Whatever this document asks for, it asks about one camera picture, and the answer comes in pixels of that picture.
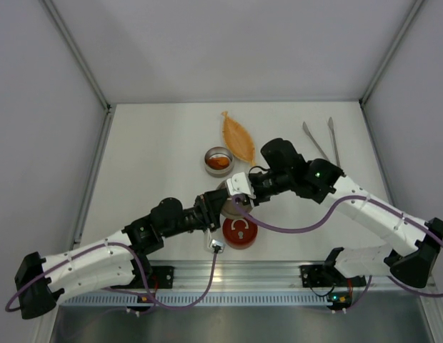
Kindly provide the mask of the metal tongs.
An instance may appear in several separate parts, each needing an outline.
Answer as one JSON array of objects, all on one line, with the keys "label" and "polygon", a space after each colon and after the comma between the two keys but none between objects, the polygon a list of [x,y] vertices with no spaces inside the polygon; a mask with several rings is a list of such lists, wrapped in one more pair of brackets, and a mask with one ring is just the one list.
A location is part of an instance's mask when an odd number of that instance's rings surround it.
[{"label": "metal tongs", "polygon": [[342,166],[336,135],[335,121],[332,116],[319,121],[303,121],[302,131],[322,158]]}]

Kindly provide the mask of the red round metal container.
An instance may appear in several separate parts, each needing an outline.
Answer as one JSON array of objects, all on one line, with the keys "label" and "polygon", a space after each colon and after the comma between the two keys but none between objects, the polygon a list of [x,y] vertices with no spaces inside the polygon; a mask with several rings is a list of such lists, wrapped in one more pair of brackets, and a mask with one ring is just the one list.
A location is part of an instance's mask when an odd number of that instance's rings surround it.
[{"label": "red round metal container", "polygon": [[247,240],[231,240],[226,238],[225,242],[228,246],[230,246],[233,249],[248,249],[250,246],[252,246],[255,243],[256,239],[247,239]]}]

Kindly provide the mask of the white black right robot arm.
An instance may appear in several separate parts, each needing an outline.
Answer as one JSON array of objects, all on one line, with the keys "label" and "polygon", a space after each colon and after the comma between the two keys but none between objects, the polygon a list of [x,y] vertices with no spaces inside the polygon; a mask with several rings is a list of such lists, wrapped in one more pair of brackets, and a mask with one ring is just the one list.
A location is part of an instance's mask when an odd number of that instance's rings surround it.
[{"label": "white black right robot arm", "polygon": [[339,212],[377,235],[380,247],[334,248],[325,264],[345,278],[389,277],[401,287],[423,289],[443,250],[443,221],[413,217],[359,186],[338,166],[324,159],[307,161],[290,141],[273,139],[262,147],[269,165],[259,173],[239,173],[232,179],[233,202],[257,206],[272,196],[294,192],[298,197],[327,207],[324,217],[301,229],[261,227],[285,234],[305,233],[323,226]]}]

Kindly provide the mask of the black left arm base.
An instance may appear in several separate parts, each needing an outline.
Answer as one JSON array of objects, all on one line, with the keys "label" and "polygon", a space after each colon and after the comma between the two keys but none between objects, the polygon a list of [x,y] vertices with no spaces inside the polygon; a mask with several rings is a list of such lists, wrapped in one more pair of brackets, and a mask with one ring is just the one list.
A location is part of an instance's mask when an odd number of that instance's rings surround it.
[{"label": "black left arm base", "polygon": [[152,266],[146,271],[146,280],[150,289],[172,289],[174,283],[174,267],[170,265]]}]

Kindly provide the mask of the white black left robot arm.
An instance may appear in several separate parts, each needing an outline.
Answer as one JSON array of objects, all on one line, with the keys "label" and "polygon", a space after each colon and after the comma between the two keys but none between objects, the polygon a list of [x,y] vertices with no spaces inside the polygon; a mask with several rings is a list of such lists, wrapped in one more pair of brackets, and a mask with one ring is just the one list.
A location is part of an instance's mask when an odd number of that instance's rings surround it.
[{"label": "white black left robot arm", "polygon": [[151,271],[149,254],[163,248],[166,238],[218,229],[227,199],[225,189],[205,192],[185,209],[178,199],[169,197],[146,216],[93,244],[46,257],[27,254],[14,277],[17,292],[6,311],[14,312],[12,304],[17,301],[22,319],[34,319],[77,295],[128,286],[137,277],[146,279]]}]

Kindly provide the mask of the grey round metal container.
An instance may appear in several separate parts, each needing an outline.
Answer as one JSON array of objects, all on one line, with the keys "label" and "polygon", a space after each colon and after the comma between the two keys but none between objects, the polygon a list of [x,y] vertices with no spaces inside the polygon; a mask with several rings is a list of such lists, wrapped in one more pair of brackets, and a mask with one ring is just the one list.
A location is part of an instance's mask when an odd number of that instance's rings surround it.
[{"label": "grey round metal container", "polygon": [[[253,209],[251,204],[239,204],[239,206],[246,212],[250,213]],[[228,197],[223,207],[221,208],[221,215],[227,219],[241,219],[244,216],[233,205],[232,198]]]}]

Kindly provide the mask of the orange fried food piece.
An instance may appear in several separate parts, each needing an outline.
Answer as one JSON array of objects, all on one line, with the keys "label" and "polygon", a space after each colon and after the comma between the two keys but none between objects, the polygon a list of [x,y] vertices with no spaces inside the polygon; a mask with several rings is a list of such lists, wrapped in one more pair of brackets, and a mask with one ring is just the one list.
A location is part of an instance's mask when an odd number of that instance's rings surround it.
[{"label": "orange fried food piece", "polygon": [[231,160],[228,157],[211,157],[206,161],[206,165],[211,169],[223,170],[229,167]]}]

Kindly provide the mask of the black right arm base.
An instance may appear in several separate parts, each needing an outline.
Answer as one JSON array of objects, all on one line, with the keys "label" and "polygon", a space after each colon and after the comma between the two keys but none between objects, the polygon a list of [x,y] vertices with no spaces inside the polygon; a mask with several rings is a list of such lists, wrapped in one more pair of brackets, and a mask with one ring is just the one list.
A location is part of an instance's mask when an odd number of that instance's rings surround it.
[{"label": "black right arm base", "polygon": [[346,278],[334,267],[325,267],[323,264],[305,264],[299,267],[304,288],[331,288],[331,287],[365,287],[367,278]]}]

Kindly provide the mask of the red round lid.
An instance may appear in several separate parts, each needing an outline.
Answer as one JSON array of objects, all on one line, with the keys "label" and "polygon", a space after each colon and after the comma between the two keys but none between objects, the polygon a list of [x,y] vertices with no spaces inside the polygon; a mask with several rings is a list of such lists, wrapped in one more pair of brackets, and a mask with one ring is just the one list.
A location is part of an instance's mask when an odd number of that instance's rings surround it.
[{"label": "red round lid", "polygon": [[247,240],[256,239],[258,226],[248,219],[225,219],[222,224],[224,240]]}]

